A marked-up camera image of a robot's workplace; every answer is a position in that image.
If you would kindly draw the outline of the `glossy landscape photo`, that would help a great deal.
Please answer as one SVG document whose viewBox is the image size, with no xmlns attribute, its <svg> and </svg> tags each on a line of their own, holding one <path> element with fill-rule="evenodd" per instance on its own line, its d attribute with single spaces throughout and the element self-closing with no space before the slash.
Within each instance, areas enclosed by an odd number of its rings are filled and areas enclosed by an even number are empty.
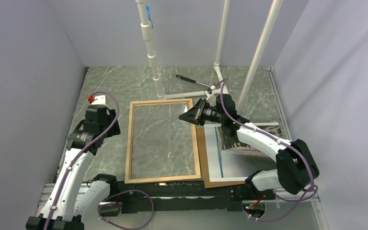
<svg viewBox="0 0 368 230">
<path fill-rule="evenodd" d="M 205 169 L 211 183 L 243 183 L 258 170 L 273 170 L 275 161 L 257 148 L 224 134 L 220 124 L 204 126 Z"/>
</svg>

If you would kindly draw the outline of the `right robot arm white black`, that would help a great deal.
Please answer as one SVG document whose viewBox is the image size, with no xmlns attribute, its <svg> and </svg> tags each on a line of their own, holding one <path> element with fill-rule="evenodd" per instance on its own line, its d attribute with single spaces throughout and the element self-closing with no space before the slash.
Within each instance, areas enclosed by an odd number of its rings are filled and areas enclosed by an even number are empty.
<svg viewBox="0 0 368 230">
<path fill-rule="evenodd" d="M 286 140 L 257 127 L 237 113 L 230 95 L 220 95 L 215 106 L 200 99 L 178 118 L 199 126 L 206 121 L 218 123 L 230 137 L 255 147 L 275 162 L 275 169 L 257 170 L 245 180 L 245 193 L 249 198 L 256 199 L 263 191 L 274 189 L 284 189 L 293 195 L 317 190 L 314 180 L 320 171 L 306 142 Z"/>
</svg>

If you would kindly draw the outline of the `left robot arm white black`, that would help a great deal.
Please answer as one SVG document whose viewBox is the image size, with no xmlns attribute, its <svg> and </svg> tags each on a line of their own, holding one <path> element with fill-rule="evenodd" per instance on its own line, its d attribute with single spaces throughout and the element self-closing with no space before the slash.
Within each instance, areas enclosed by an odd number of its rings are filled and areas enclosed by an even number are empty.
<svg viewBox="0 0 368 230">
<path fill-rule="evenodd" d="M 29 217 L 28 230 L 82 230 L 88 214 L 102 200 L 117 198 L 118 181 L 114 175 L 98 174 L 92 187 L 81 197 L 84 175 L 105 138 L 121 133 L 117 112 L 104 104 L 89 105 L 85 119 L 69 135 L 60 174 L 46 204 L 36 217 Z"/>
</svg>

